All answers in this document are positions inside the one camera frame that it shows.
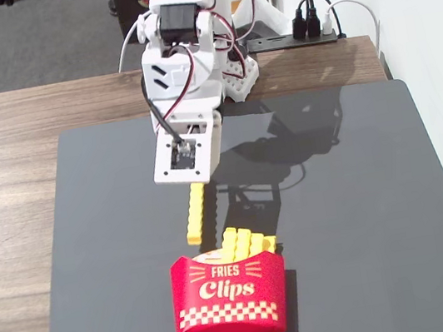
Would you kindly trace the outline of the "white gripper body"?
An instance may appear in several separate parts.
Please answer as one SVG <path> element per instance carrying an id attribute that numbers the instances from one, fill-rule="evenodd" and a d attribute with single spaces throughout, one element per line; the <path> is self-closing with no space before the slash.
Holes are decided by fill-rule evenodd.
<path id="1" fill-rule="evenodd" d="M 211 97 L 216 107 L 222 95 L 214 51 L 198 45 L 148 47 L 142 55 L 146 98 L 157 119 L 168 121 L 190 99 Z"/>

